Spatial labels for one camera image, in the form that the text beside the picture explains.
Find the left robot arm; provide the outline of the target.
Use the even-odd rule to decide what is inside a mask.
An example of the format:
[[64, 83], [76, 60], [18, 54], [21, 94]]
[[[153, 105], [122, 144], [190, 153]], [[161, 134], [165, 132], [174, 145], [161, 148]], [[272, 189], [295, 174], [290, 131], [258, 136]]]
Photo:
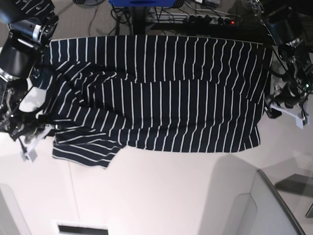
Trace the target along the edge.
[[303, 25], [288, 0], [251, 0], [249, 5], [263, 30], [275, 43], [274, 52], [284, 73], [272, 67], [270, 94], [266, 95], [265, 112], [271, 119], [287, 114], [299, 128], [310, 124], [307, 101], [313, 93], [313, 63], [301, 38]]

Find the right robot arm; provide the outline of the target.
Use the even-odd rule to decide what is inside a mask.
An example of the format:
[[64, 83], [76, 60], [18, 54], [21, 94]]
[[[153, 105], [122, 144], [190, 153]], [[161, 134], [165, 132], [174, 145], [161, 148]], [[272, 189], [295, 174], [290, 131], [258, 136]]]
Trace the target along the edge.
[[[37, 158], [36, 145], [56, 125], [46, 124], [38, 113], [45, 109], [56, 88], [56, 72], [43, 64], [59, 17], [50, 0], [2, 0], [0, 21], [9, 29], [7, 40], [0, 50], [0, 130], [20, 144], [24, 161]], [[31, 112], [20, 110], [22, 101], [32, 90], [27, 79], [34, 82], [43, 71], [52, 73], [40, 107]]]

